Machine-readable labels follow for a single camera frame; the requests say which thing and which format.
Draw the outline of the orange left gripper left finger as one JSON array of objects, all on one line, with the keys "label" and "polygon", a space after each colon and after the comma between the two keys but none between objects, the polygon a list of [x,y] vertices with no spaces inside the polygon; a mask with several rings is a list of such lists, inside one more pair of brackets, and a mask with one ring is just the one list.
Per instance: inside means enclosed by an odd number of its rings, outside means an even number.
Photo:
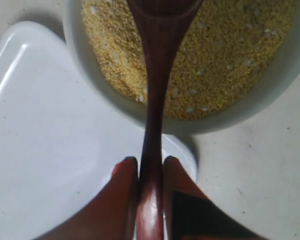
[{"label": "orange left gripper left finger", "polygon": [[129,156],[83,209],[40,236],[41,240],[131,240],[137,211],[138,162]]}]

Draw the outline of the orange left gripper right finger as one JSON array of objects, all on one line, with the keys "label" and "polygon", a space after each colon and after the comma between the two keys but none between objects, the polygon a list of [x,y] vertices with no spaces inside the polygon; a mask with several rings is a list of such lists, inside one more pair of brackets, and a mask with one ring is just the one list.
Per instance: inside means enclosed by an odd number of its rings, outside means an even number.
[{"label": "orange left gripper right finger", "polygon": [[173,156],[163,163],[163,206],[169,240],[261,239],[212,203]]}]

